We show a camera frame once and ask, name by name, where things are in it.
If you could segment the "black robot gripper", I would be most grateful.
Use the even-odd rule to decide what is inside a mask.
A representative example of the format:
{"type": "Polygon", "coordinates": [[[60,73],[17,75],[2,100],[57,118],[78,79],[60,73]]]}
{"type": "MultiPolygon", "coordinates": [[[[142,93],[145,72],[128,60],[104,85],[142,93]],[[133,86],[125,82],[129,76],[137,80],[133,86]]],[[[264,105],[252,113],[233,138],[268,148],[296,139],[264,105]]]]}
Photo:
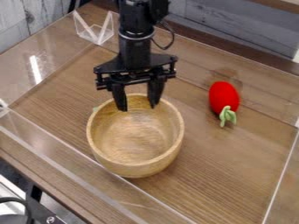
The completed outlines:
{"type": "Polygon", "coordinates": [[[150,108],[158,104],[164,83],[176,76],[177,57],[154,53],[150,46],[156,44],[154,33],[145,36],[125,36],[118,33],[118,53],[116,57],[94,66],[97,90],[112,91],[116,107],[126,111],[126,94],[124,86],[146,83],[146,98],[150,108]]]}

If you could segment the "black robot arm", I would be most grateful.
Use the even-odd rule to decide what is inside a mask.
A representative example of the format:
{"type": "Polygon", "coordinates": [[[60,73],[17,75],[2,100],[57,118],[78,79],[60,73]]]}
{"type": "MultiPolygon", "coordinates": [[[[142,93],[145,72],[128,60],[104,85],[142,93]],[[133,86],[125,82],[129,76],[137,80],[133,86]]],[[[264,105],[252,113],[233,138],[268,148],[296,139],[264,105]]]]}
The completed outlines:
{"type": "Polygon", "coordinates": [[[126,111],[125,86],[146,84],[150,108],[158,104],[164,83],[176,76],[177,57],[150,52],[154,25],[160,24],[174,38],[173,29],[162,21],[168,0],[114,0],[118,9],[118,52],[116,57],[93,68],[97,90],[113,95],[116,108],[126,111]]]}

